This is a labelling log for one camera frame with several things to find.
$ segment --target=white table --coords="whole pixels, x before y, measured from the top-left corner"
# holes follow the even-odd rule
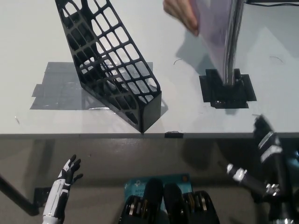
[[[111,0],[161,85],[168,110],[144,135],[110,110],[31,110],[48,62],[71,62],[54,0],[0,1],[1,138],[249,137],[264,114],[283,137],[299,137],[298,7],[246,5],[236,67],[249,74],[249,109],[203,103],[199,75],[212,68],[200,38],[163,11],[161,0]]]

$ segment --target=black cable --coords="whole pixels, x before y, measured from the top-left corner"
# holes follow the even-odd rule
[[[252,6],[263,6],[263,7],[274,7],[274,6],[299,6],[299,4],[294,4],[294,3],[279,3],[279,4],[273,4],[273,5],[263,5],[263,4],[258,4],[258,3],[248,3],[248,5]]]

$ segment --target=metal pole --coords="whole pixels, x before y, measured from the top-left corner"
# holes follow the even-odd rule
[[[39,214],[39,209],[19,191],[17,191],[10,183],[3,179],[0,175],[0,191],[5,194],[10,200],[16,203],[28,215],[36,216]]]

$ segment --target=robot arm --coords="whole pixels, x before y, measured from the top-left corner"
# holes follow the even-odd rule
[[[270,204],[270,222],[293,223],[298,219],[298,214],[292,197],[286,157],[277,134],[263,116],[256,119],[254,140],[267,178],[265,182],[255,179],[247,170],[233,164],[226,166],[227,174],[254,193],[255,202]]]
[[[73,155],[62,168],[57,180],[53,183],[52,189],[43,211],[43,224],[63,224],[64,210],[71,186],[76,180],[83,177],[83,174],[77,175],[74,173],[80,168],[81,160],[76,160],[76,155]]]

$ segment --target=grid pattern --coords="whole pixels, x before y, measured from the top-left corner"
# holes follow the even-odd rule
[[[161,95],[160,85],[110,1],[56,5],[82,87],[144,132],[142,112]]]

